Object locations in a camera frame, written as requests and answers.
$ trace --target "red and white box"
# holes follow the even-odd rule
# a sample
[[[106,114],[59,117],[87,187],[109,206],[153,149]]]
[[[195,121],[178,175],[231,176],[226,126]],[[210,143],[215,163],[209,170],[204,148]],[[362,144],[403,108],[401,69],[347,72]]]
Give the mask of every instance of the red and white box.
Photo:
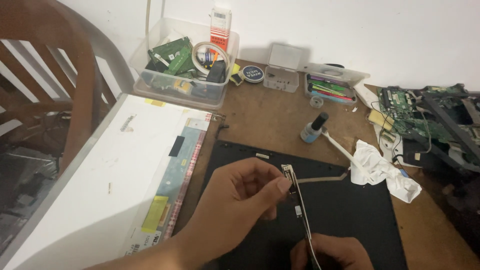
[[[227,51],[228,38],[230,37],[230,25],[232,11],[218,7],[212,8],[212,22],[210,24],[210,42]]]

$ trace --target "green circuit board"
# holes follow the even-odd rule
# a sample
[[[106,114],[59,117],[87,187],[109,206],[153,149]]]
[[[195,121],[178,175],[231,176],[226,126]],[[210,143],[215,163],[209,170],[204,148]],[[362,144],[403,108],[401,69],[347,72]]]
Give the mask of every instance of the green circuit board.
[[[463,87],[455,85],[451,87],[427,86],[422,91],[429,93],[460,93]],[[413,129],[420,135],[428,137],[426,122],[421,113],[417,110],[416,100],[409,91],[413,89],[402,89],[396,86],[378,87],[377,95],[380,103],[380,111],[392,117],[395,122],[393,124],[393,132],[398,132],[401,135],[407,135],[408,130]],[[463,106],[462,100],[459,98],[435,98],[440,107],[444,109],[455,109]],[[428,129],[433,139],[438,139],[440,142],[448,143],[454,142],[454,138],[439,122],[428,119]],[[459,124],[461,129],[470,134],[472,140],[480,145],[480,130],[473,127],[471,124]]]

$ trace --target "white wall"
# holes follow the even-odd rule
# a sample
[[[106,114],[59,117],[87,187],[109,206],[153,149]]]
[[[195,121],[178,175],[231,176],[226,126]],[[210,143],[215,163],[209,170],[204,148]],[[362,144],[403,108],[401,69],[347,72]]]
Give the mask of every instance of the white wall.
[[[129,58],[144,36],[146,0],[60,0],[102,30]],[[210,23],[213,0],[164,0],[164,16]],[[464,83],[480,90],[476,0],[224,0],[239,58],[265,63],[273,41],[310,49],[310,62],[370,73],[366,83],[407,88]],[[152,0],[150,25],[162,13]]]

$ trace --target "glue bottle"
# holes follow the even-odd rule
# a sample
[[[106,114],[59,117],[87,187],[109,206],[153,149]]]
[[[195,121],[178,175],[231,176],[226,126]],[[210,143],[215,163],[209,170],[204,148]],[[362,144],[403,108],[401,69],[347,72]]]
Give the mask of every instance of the glue bottle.
[[[328,113],[321,112],[315,121],[308,123],[300,132],[300,137],[306,143],[313,142],[322,134],[322,126],[328,120]]]

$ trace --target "plastic storage box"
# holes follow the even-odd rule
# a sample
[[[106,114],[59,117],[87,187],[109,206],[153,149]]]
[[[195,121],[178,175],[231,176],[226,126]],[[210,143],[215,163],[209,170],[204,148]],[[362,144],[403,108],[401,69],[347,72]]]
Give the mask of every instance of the plastic storage box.
[[[181,20],[162,18],[150,30],[148,37],[145,37],[140,46],[130,58],[129,64],[133,67],[140,78],[134,85],[134,93],[142,96],[172,102],[180,105],[196,107],[207,110],[217,110],[222,107],[227,83],[232,73],[233,64],[226,70],[226,80],[223,83],[210,83],[196,79],[181,78],[160,72],[145,69],[150,61],[147,50],[160,46],[162,41],[173,31],[188,37],[193,45],[210,40],[210,26],[189,23]],[[240,36],[230,32],[227,53],[230,63],[234,63],[238,54]],[[195,90],[202,90],[208,93],[204,97],[186,95],[174,89],[185,83],[190,83]]]
[[[299,87],[298,66],[303,49],[288,44],[272,43],[264,86],[293,93]]]
[[[327,79],[347,82],[351,88],[354,88],[355,85],[357,85],[363,79],[370,78],[370,74],[368,73],[334,67],[330,65],[312,64],[312,63],[308,64],[308,68],[305,69],[305,96],[308,98],[312,98],[313,96],[320,96],[324,99],[329,99],[331,101],[346,104],[346,105],[353,105],[357,103],[358,97],[354,90],[350,90],[350,92],[346,92],[346,94],[351,98],[355,98],[355,100],[346,100],[346,99],[341,99],[333,96],[323,95],[317,92],[309,92],[308,82],[307,82],[308,74],[320,76]]]

